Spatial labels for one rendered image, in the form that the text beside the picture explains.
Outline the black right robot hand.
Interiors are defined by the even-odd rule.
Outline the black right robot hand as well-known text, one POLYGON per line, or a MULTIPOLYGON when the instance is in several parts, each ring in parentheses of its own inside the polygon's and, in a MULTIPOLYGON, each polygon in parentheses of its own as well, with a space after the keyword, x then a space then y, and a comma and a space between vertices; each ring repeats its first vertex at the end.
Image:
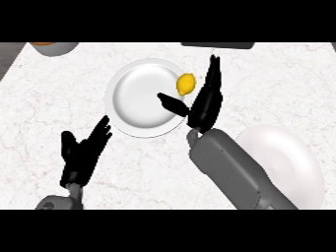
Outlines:
POLYGON ((211 56, 205 85, 192 107, 165 93, 159 93, 158 97, 164 108, 181 117, 189 117, 189 126, 205 134, 214 126, 223 103, 220 57, 211 56))

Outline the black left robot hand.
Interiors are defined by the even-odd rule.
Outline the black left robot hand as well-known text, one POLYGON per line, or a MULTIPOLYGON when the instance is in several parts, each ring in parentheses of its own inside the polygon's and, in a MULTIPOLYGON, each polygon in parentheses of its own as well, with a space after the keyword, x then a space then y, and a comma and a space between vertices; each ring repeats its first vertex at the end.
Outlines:
POLYGON ((72 183, 76 183, 81 187, 88 185, 99 159, 112 137, 113 133, 109 116, 103 117, 90 137, 82 141, 76 140, 70 131, 62 132, 65 169, 60 178, 60 186, 63 188, 72 183))

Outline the yellow lemon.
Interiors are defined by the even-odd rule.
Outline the yellow lemon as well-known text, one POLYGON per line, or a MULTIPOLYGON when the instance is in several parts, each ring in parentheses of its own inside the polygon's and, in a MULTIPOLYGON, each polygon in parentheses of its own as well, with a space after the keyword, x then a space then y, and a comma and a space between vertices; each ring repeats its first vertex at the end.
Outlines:
POLYGON ((198 80, 193 73, 186 73, 177 81, 177 90, 180 95, 187 95, 196 88, 198 80))

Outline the white round plate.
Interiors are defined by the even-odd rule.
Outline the white round plate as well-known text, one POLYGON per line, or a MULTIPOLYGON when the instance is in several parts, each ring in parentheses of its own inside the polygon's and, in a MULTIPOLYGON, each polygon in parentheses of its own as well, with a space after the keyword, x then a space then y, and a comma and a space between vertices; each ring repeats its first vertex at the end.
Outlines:
POLYGON ((264 167, 272 181, 295 206, 321 209, 325 201, 325 178, 315 154, 300 137, 281 126, 250 127, 238 144, 264 167))
POLYGON ((107 114, 113 126, 137 138, 170 133, 184 121, 164 106, 159 93, 171 95, 187 105, 193 96, 180 96, 177 80, 184 70, 168 60, 146 58, 127 64, 109 83, 107 114))

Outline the dark grey flat object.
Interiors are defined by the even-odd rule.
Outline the dark grey flat object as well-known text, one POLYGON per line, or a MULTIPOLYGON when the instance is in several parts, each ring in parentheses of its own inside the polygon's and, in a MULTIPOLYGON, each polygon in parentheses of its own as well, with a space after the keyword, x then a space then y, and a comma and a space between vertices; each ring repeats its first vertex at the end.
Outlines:
POLYGON ((184 46, 213 47, 229 49, 251 49, 256 42, 181 42, 184 46))

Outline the grey bowl with orange contents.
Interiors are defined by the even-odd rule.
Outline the grey bowl with orange contents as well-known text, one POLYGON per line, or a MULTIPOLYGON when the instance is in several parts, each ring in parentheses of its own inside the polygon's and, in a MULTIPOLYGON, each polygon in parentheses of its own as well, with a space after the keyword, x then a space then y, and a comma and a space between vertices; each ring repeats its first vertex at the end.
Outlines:
POLYGON ((79 45, 78 42, 33 42, 32 46, 36 51, 48 57, 67 54, 79 45))

